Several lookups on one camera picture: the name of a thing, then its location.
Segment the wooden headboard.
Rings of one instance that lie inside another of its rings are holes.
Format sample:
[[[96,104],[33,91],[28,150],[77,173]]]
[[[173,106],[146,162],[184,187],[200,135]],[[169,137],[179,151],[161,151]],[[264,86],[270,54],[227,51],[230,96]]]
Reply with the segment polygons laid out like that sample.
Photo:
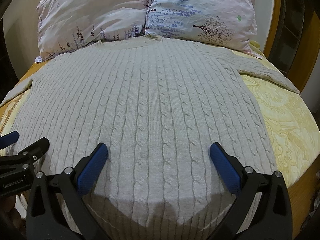
[[[319,16],[308,0],[274,0],[264,54],[299,91],[319,54]]]

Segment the blue floral right pillow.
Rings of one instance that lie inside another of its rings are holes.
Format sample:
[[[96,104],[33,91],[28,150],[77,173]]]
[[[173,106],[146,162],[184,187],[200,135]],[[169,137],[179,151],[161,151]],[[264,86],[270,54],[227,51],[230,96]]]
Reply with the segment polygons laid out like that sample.
[[[257,33],[255,0],[149,0],[145,31],[237,50],[260,58],[249,43]]]

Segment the pink floral left pillow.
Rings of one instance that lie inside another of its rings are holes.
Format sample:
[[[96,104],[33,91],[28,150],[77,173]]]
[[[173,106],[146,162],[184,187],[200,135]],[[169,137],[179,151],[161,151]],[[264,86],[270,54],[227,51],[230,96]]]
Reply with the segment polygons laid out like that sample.
[[[149,0],[41,0],[38,59],[143,35],[148,5]]]

